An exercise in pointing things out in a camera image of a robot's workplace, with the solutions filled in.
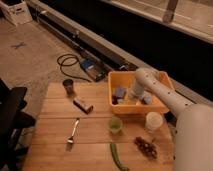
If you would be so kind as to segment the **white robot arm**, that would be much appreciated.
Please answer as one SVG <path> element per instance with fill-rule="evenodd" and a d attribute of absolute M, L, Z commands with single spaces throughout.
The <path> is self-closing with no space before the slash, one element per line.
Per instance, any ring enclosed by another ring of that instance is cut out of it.
<path fill-rule="evenodd" d="M 158 79 L 159 72 L 138 68 L 130 88 L 133 97 L 145 89 L 175 115 L 174 171 L 213 171 L 213 107 L 193 103 Z"/>

